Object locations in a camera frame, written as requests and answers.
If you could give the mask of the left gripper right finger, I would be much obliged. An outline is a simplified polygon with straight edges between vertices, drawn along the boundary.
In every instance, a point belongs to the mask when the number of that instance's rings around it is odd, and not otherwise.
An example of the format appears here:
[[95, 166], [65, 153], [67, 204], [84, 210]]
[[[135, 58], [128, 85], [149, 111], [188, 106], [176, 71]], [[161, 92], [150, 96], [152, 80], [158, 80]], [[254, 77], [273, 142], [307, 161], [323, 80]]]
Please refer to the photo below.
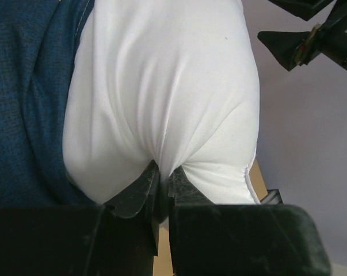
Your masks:
[[312, 218], [293, 205], [216, 205], [177, 168], [169, 178], [175, 275], [330, 275]]

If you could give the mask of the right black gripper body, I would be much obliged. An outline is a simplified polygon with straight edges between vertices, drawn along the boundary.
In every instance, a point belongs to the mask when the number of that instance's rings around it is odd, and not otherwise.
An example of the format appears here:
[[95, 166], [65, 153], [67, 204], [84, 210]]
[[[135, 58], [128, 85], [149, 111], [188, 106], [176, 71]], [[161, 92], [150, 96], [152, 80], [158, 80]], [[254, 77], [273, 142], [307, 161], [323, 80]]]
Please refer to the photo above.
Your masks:
[[336, 1], [326, 21], [309, 32], [261, 31], [257, 37], [287, 71], [321, 53], [347, 71], [347, 1]]

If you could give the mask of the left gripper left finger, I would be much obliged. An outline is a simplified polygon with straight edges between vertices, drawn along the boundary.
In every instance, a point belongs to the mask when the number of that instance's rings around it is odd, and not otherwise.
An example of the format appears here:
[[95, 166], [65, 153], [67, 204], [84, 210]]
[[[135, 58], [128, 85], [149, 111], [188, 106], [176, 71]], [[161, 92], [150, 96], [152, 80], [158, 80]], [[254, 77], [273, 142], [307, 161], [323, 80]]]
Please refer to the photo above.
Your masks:
[[103, 205], [0, 208], [0, 275], [151, 275], [159, 171]]

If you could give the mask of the white pillow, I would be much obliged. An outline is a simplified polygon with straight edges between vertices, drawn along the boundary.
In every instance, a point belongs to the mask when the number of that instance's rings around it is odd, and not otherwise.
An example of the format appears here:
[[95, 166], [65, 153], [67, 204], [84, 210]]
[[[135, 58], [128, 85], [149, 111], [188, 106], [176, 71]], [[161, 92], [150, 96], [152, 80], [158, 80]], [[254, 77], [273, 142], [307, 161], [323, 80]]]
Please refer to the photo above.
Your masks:
[[155, 161], [216, 204], [256, 204], [260, 87], [241, 1], [96, 1], [68, 94], [63, 159], [104, 203]]

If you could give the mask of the blue pillowcase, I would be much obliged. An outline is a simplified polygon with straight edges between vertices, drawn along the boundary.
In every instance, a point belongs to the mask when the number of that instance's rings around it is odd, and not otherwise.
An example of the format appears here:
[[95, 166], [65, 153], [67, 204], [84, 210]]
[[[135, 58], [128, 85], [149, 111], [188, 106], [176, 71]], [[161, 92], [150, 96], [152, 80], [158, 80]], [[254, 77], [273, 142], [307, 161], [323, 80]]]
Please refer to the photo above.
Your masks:
[[67, 177], [62, 134], [93, 1], [0, 1], [0, 206], [88, 204]]

